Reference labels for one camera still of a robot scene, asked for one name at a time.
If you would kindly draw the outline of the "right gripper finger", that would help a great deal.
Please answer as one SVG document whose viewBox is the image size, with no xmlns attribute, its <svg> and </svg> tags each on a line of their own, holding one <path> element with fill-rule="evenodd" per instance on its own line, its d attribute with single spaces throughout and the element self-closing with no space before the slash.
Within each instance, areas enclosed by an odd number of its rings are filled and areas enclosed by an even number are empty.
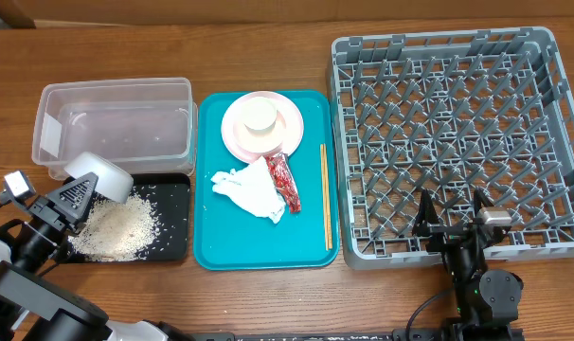
<svg viewBox="0 0 574 341">
<path fill-rule="evenodd" d="M 434 208 L 432 197 L 427 189 L 422 191 L 419 212 L 416 217 L 416 225 L 421 225 L 423 223 L 439 223 L 439 217 Z"/>
<path fill-rule="evenodd" d="M 474 211 L 479 211 L 481 208 L 494 206 L 494 203 L 486 195 L 485 190 L 476 188 L 473 196 Z"/>
</svg>

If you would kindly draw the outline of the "grey bowl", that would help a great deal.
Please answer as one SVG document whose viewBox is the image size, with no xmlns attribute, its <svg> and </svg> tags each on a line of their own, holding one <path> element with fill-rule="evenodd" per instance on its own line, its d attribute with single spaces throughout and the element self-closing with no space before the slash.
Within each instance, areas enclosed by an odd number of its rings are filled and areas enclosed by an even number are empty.
<svg viewBox="0 0 574 341">
<path fill-rule="evenodd" d="M 95 192 L 121 204 L 127 202 L 134 184 L 127 171 L 90 152 L 81 153 L 64 167 L 64 171 L 75 179 L 94 173 L 98 177 Z"/>
</svg>

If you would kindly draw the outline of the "pile of rice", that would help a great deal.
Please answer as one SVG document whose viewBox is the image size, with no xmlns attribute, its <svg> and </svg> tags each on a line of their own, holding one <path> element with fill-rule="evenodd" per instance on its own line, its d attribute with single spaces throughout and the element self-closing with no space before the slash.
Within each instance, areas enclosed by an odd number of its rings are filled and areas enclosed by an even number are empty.
<svg viewBox="0 0 574 341">
<path fill-rule="evenodd" d="M 160 241 L 164 224 L 158 203 L 148 195 L 132 194 L 125 204 L 96 201 L 85 228 L 69 237 L 73 254 L 95 262 L 147 260 L 152 251 L 165 251 Z"/>
</svg>

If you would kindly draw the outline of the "red snack wrapper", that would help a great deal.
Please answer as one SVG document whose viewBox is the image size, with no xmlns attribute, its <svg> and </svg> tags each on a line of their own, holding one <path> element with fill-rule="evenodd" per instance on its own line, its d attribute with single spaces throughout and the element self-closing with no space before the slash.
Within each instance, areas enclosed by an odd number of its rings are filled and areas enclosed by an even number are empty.
<svg viewBox="0 0 574 341">
<path fill-rule="evenodd" d="M 296 187 L 296 181 L 288 164 L 285 153 L 276 153 L 264 157 L 276 190 L 285 200 L 291 213 L 298 213 L 302 206 Z"/>
</svg>

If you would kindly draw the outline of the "white napkin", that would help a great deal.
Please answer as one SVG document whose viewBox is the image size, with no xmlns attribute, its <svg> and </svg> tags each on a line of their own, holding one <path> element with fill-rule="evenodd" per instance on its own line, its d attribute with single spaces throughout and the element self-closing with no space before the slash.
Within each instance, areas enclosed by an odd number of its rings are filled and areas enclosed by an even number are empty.
<svg viewBox="0 0 574 341">
<path fill-rule="evenodd" d="M 277 224 L 285 212 L 285 201 L 275 188 L 263 156 L 242 170 L 218 171 L 211 177 L 212 191 L 258 218 Z"/>
</svg>

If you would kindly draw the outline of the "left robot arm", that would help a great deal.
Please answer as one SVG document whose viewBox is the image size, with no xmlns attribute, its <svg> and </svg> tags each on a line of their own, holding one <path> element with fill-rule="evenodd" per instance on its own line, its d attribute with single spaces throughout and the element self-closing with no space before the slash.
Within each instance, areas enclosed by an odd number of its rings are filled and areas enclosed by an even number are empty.
<svg viewBox="0 0 574 341">
<path fill-rule="evenodd" d="M 117 323 L 90 301 L 45 280 L 43 265 L 57 256 L 68 235 L 85 223 L 105 175 L 90 170 L 47 195 L 39 195 L 28 178 L 6 175 L 0 206 L 13 204 L 29 221 L 0 225 L 0 340 L 10 340 L 21 318 L 38 319 L 28 340 L 189 340 L 190 334 L 158 322 Z"/>
</svg>

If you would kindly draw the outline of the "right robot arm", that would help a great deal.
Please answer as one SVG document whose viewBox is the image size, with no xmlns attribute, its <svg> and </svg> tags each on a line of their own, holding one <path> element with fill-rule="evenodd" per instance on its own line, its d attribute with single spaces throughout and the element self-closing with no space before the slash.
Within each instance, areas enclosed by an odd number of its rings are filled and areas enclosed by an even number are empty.
<svg viewBox="0 0 574 341">
<path fill-rule="evenodd" d="M 421 194 L 412 234 L 426 237 L 426 250 L 441 255 L 452 287 L 427 299 L 409 317 L 407 340 L 522 341 L 523 331 L 511 323 L 518 319 L 523 280 L 513 272 L 490 269 L 484 251 L 502 242 L 512 227 L 512 217 L 495 206 L 477 189 L 473 198 L 474 217 L 454 225 L 441 224 L 428 190 Z M 444 320 L 437 330 L 414 330 L 413 322 L 434 301 L 455 295 L 457 316 Z"/>
</svg>

